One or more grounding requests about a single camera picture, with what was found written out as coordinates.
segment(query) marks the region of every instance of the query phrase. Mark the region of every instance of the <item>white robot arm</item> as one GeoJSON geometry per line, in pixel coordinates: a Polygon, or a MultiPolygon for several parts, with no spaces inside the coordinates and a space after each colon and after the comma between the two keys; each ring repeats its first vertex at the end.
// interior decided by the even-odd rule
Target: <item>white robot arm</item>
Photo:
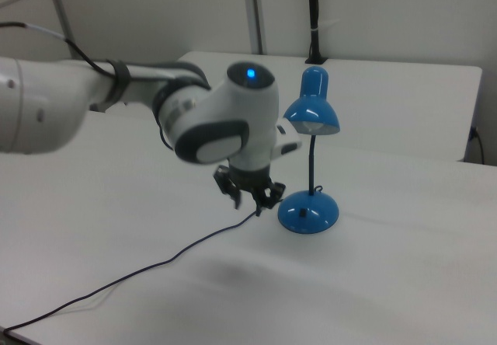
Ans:
{"type": "Polygon", "coordinates": [[[211,89],[193,64],[96,64],[107,75],[84,61],[0,57],[0,152],[54,151],[75,136],[89,106],[143,103],[179,158],[198,164],[228,160],[214,178],[236,207],[240,190],[252,194],[259,213],[280,200],[284,185],[269,178],[270,162],[301,142],[287,120],[278,120],[276,82],[263,66],[233,64],[211,89]]]}

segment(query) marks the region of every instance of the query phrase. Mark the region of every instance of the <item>table surface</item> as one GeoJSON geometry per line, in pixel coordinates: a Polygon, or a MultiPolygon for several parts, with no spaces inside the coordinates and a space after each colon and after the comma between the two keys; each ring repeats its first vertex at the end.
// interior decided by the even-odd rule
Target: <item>table surface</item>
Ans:
{"type": "MultiPolygon", "coordinates": [[[[199,65],[211,85],[228,66],[249,60],[265,65],[280,90],[280,115],[299,96],[300,57],[190,52],[180,60],[199,65]]],[[[476,67],[327,60],[328,101],[341,132],[324,144],[428,159],[464,158],[481,69],[476,67]]]]}
{"type": "MultiPolygon", "coordinates": [[[[316,143],[337,201],[317,235],[276,209],[16,334],[40,344],[468,344],[497,340],[497,169],[316,143]]],[[[272,165],[307,186],[307,149],[272,165]]],[[[0,326],[242,220],[153,120],[89,113],[59,152],[0,155],[0,326]]]]}

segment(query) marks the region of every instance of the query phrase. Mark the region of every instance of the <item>lamp shade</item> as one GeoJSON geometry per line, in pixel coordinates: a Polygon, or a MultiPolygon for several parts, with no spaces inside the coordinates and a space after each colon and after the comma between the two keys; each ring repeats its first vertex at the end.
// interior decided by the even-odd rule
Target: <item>lamp shade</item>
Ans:
{"type": "Polygon", "coordinates": [[[340,131],[339,119],[326,101],[328,73],[321,67],[310,67],[302,75],[301,95],[285,112],[300,134],[329,135],[340,131]]]}

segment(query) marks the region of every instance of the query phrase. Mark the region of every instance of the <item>lamp base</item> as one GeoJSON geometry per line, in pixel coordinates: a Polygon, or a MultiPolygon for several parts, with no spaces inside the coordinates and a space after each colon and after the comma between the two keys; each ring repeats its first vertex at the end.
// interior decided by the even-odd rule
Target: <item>lamp base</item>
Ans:
{"type": "Polygon", "coordinates": [[[309,191],[292,193],[278,209],[280,223],[292,232],[315,234],[332,227],[339,217],[339,207],[327,194],[309,191]]]}

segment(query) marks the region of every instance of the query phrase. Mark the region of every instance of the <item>blue desk lamp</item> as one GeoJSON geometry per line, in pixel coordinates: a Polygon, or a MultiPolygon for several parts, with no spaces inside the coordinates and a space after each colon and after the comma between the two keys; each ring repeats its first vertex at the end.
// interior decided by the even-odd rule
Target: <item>blue desk lamp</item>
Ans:
{"type": "Polygon", "coordinates": [[[288,108],[287,118],[300,134],[311,135],[309,148],[309,190],[291,194],[280,204],[280,223],[299,234],[315,234],[332,227],[339,217],[339,207],[325,193],[314,188],[314,146],[316,135],[336,134],[339,120],[326,101],[328,73],[310,67],[302,75],[301,96],[288,108]]]}

